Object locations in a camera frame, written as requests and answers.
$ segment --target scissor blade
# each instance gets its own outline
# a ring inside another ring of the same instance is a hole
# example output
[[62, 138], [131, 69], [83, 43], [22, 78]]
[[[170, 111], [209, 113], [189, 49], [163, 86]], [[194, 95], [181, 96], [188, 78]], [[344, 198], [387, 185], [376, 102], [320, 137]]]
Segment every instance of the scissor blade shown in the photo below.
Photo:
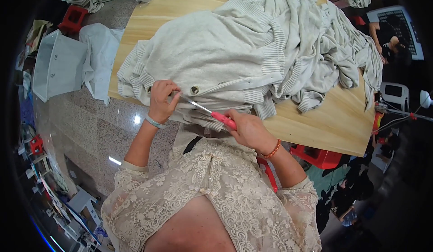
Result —
[[191, 103], [191, 104], [193, 104], [193, 105], [195, 105], [195, 106], [197, 106], [199, 108], [202, 108], [204, 111], [209, 112], [210, 114], [212, 114], [212, 111], [210, 111], [208, 108], [205, 108], [205, 107], [201, 106], [200, 104], [194, 102], [190, 98], [185, 97], [184, 95], [181, 95], [181, 97], [184, 98], [185, 100], [187, 100], [188, 103]]

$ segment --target cream lace top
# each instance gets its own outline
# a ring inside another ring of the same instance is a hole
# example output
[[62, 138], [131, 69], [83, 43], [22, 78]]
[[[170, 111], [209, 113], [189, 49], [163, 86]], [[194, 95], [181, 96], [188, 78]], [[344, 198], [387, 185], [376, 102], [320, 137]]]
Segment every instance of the cream lace top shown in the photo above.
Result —
[[268, 186], [254, 150], [234, 138], [202, 138], [182, 130], [167, 170], [153, 178], [147, 167], [127, 162], [115, 175], [115, 190], [101, 209], [116, 251], [141, 252], [146, 241], [188, 201], [205, 195], [237, 251], [320, 251], [317, 193], [308, 177], [278, 190]]

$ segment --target orange bead bracelet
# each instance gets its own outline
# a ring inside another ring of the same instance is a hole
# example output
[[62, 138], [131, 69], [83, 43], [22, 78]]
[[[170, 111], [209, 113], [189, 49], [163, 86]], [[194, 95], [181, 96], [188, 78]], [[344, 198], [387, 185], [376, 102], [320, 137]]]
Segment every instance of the orange bead bracelet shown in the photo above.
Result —
[[278, 139], [277, 146], [274, 148], [274, 150], [271, 153], [269, 153], [268, 155], [265, 155], [264, 158], [265, 159], [269, 159], [270, 157], [272, 157], [275, 154], [275, 152], [278, 151], [278, 149], [280, 148], [280, 146], [281, 146], [281, 139]]

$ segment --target hand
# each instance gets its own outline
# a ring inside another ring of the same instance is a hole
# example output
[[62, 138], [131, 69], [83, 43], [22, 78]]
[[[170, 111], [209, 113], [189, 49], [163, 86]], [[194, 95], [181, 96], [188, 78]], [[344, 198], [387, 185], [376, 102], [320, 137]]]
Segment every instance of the hand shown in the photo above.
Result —
[[376, 49], [378, 50], [379, 54], [382, 55], [382, 46], [380, 44], [376, 44]]
[[[179, 92], [173, 97], [171, 103], [168, 103], [168, 96], [175, 90]], [[155, 81], [150, 89], [149, 117], [160, 124], [164, 124], [176, 109], [180, 99], [180, 91], [181, 89], [171, 80]]]
[[236, 141], [246, 147], [268, 155], [276, 147], [278, 140], [265, 128], [259, 117], [245, 113], [238, 113], [230, 109], [224, 113], [230, 117], [237, 126], [237, 131], [230, 131]]

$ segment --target tiled floor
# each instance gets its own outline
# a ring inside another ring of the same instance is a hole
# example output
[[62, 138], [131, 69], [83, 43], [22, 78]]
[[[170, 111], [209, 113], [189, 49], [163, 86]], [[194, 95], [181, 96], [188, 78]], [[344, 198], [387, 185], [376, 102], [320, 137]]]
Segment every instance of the tiled floor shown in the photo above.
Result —
[[[85, 20], [85, 24], [100, 22], [109, 28], [125, 28], [136, 5], [135, 0], [114, 0]], [[108, 106], [93, 99], [84, 86], [81, 90], [58, 95], [43, 103], [34, 98], [35, 124], [44, 147], [55, 159], [65, 178], [70, 194], [73, 179], [66, 168], [67, 156], [93, 178], [95, 188], [107, 196], [113, 189], [114, 173], [143, 122], [146, 108], [111, 99]], [[179, 124], [169, 122], [157, 133], [151, 148], [149, 170], [160, 173], [168, 161]]]

